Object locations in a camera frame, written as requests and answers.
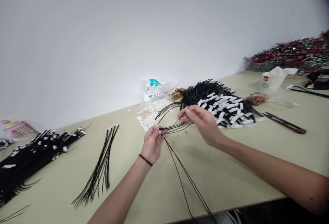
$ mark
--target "cup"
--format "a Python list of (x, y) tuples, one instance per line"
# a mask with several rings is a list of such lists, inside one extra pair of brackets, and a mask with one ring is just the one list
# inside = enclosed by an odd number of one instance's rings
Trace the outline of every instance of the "cup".
[(283, 83), (285, 80), (286, 75), (279, 75), (279, 76), (271, 76), (269, 72), (264, 72), (263, 73), (263, 79), (261, 82), (261, 88), (262, 90), (277, 90), (280, 85)]

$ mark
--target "wall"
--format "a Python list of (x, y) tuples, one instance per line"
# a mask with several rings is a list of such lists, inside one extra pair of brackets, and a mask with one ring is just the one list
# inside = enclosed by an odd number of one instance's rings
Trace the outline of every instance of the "wall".
[(328, 29), (325, 0), (0, 0), (1, 119), (58, 128)]

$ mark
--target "table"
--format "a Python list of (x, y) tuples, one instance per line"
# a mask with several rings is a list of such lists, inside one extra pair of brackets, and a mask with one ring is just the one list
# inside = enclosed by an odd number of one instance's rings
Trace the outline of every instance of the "table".
[[(222, 81), (246, 97), (259, 89), (261, 73), (245, 71)], [(282, 87), (302, 85), (303, 80), (285, 80)], [(240, 129), (222, 129), (223, 133), (248, 146), (295, 163), (317, 173), (329, 176), (329, 100), (305, 93), (283, 90), (287, 100), (300, 104), (286, 108), (277, 103), (255, 107), (268, 111), (307, 130), (299, 135), (267, 120), (258, 126)], [(329, 91), (318, 91), (329, 94)], [(20, 193), (2, 208), (0, 219), (32, 204), (28, 211), (12, 223), (87, 223), (93, 213), (120, 182), (136, 160), (143, 145), (144, 130), (135, 118), (138, 105), (104, 114), (83, 123), (66, 127), (90, 127), (87, 134), (71, 146), (78, 145), (70, 154), (63, 154), (28, 182), (42, 180), (33, 188)], [(171, 112), (162, 125), (171, 125), (177, 111)], [(86, 207), (69, 208), (87, 183), (97, 161), (106, 129), (120, 123), (111, 149), (110, 190)], [(260, 179), (247, 167), (230, 156), (213, 149), (202, 141), (196, 127), (167, 136), (178, 157), (194, 180), (213, 213), (258, 204), (285, 195)], [(186, 197), (194, 217), (206, 215), (180, 168)], [(184, 195), (168, 147), (161, 145), (160, 157), (149, 171), (127, 214), (125, 223), (170, 223), (190, 219)]]

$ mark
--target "white label tag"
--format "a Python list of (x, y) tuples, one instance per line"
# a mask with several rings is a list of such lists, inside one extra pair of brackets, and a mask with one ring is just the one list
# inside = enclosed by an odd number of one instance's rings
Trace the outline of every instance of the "white label tag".
[(146, 93), (148, 97), (162, 95), (161, 84), (155, 79), (150, 79), (150, 87), (146, 88)]

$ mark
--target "brown bracelet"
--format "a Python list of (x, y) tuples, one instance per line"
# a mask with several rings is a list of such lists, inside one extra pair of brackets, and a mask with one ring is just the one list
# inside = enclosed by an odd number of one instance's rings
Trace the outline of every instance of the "brown bracelet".
[(150, 166), (153, 166), (152, 163), (150, 163), (148, 160), (145, 159), (144, 156), (142, 156), (141, 154), (138, 155), (140, 158), (142, 158), (143, 160), (145, 160)]

